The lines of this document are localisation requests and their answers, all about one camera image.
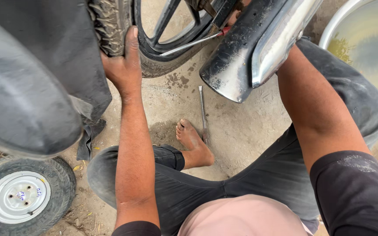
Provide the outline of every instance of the leg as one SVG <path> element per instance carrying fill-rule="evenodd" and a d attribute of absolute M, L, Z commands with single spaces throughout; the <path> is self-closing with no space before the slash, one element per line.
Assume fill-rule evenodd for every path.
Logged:
<path fill-rule="evenodd" d="M 167 149 L 154 147 L 155 198 L 160 217 L 161 233 L 176 235 L 186 217 L 198 206 L 225 196 L 222 181 L 208 181 L 182 173 L 172 165 L 158 163 L 159 154 L 163 160 L 174 156 Z M 91 189 L 99 198 L 116 208 L 115 176 L 118 160 L 118 146 L 109 147 L 90 161 L 87 179 Z"/>
<path fill-rule="evenodd" d="M 183 168 L 212 165 L 214 157 L 187 120 L 178 123 L 176 136 L 188 151 L 178 151 L 169 145 L 153 147 L 155 197 L 164 236 L 176 235 L 196 207 L 225 197 L 222 181 L 207 181 L 179 172 Z M 117 160 L 118 146 L 106 148 L 91 160 L 87 172 L 90 187 L 114 208 Z"/>
<path fill-rule="evenodd" d="M 378 90 L 359 72 L 308 40 L 297 46 L 331 83 L 349 108 L 365 142 L 378 139 Z M 294 127 L 291 127 L 248 168 L 225 181 L 230 197 L 254 193 L 286 204 L 313 232 L 319 214 Z"/>

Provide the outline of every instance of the red screwdriver handle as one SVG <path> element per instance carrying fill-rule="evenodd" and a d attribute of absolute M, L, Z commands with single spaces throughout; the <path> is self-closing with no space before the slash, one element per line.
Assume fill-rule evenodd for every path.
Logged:
<path fill-rule="evenodd" d="M 228 31 L 230 30 L 231 26 L 224 27 L 224 29 L 221 30 L 221 33 L 217 36 L 226 35 Z"/>

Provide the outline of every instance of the hand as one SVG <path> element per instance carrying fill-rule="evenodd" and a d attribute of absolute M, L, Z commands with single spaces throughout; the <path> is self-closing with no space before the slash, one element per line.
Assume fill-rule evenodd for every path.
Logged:
<path fill-rule="evenodd" d="M 138 27 L 131 26 L 125 38 L 125 56 L 108 57 L 101 52 L 106 77 L 121 94 L 122 101 L 141 96 L 142 71 L 138 51 Z"/>

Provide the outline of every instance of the person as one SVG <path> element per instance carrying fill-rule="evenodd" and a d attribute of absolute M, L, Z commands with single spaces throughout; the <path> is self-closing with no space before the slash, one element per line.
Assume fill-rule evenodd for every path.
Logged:
<path fill-rule="evenodd" d="M 359 72 L 298 40 L 278 70 L 292 125 L 246 169 L 208 181 L 180 172 L 214 162 L 188 120 L 176 126 L 186 151 L 151 145 L 136 37 L 133 26 L 124 57 L 102 54 L 122 99 L 121 133 L 87 174 L 117 209 L 114 236 L 305 236 L 319 213 L 331 236 L 378 235 L 378 90 Z"/>

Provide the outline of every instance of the tire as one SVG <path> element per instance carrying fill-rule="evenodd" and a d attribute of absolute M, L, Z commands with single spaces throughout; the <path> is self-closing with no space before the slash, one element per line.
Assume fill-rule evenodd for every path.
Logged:
<path fill-rule="evenodd" d="M 17 224 L 0 222 L 0 235 L 38 236 L 54 226 L 70 207 L 75 196 L 75 175 L 68 163 L 59 157 L 46 161 L 13 156 L 0 159 L 0 179 L 18 171 L 30 171 L 43 176 L 50 185 L 49 201 L 44 209 L 42 207 L 43 210 L 29 221 Z"/>
<path fill-rule="evenodd" d="M 125 35 L 128 28 L 138 25 L 138 17 L 134 17 L 134 0 L 89 0 L 89 12 L 94 22 L 100 48 L 109 56 L 122 56 L 125 44 Z M 216 29 L 209 26 L 205 30 L 208 35 Z M 170 57 L 165 60 L 156 60 L 148 53 L 141 41 L 143 32 L 139 32 L 139 54 L 141 58 L 141 68 L 143 78 L 154 78 L 174 71 L 198 51 L 207 42 L 195 45 L 179 54 L 177 57 Z"/>

